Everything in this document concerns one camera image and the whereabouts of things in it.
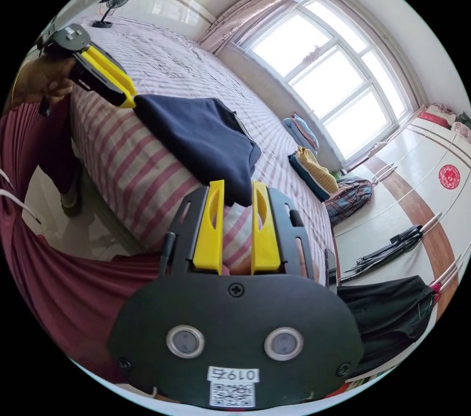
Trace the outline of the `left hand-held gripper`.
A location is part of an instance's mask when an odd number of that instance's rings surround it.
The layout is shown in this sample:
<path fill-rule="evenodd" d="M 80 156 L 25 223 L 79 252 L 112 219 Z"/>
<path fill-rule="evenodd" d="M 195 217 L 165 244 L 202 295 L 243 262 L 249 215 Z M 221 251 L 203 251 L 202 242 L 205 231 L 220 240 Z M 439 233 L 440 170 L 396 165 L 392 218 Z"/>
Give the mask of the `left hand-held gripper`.
<path fill-rule="evenodd" d="M 40 54 L 54 59 L 73 58 L 70 79 L 85 91 L 97 93 L 117 108 L 134 108 L 136 88 L 124 68 L 95 44 L 78 24 L 42 34 L 36 43 Z"/>

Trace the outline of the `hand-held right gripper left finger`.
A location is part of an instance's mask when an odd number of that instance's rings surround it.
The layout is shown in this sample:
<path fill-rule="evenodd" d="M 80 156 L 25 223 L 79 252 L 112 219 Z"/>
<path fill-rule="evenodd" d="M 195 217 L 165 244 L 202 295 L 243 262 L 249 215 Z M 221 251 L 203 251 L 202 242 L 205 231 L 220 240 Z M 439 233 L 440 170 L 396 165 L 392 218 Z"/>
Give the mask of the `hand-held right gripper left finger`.
<path fill-rule="evenodd" d="M 222 273 L 224 196 L 224 180 L 210 182 L 193 254 L 199 271 Z"/>

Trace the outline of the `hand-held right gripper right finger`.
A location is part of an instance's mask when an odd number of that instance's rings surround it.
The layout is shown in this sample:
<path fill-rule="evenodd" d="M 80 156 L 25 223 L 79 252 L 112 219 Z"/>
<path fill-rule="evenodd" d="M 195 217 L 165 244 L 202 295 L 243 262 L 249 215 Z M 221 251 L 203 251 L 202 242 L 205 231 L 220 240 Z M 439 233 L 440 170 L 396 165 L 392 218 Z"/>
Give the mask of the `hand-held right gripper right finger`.
<path fill-rule="evenodd" d="M 275 221 L 266 184 L 252 182 L 251 274 L 276 273 L 281 266 Z"/>

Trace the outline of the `person's right hand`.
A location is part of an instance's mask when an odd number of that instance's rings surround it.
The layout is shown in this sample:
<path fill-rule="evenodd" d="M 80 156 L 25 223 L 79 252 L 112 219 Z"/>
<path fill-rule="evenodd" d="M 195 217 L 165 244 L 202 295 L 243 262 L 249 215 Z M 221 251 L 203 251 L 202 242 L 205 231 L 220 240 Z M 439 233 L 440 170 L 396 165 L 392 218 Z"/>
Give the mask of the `person's right hand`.
<path fill-rule="evenodd" d="M 248 261 L 233 264 L 231 267 L 222 265 L 222 275 L 244 276 L 251 275 L 251 264 Z"/>

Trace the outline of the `person's left hand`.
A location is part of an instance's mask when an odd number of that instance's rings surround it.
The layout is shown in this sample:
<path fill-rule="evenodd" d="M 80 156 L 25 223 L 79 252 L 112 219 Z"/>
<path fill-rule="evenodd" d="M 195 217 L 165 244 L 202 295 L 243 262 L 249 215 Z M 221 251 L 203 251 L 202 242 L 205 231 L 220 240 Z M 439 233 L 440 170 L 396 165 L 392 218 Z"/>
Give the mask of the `person's left hand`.
<path fill-rule="evenodd" d="M 70 74 L 75 65 L 73 58 L 54 59 L 43 55 L 26 62 L 13 83 L 10 104 L 35 104 L 45 98 L 56 104 L 69 95 L 73 88 Z"/>

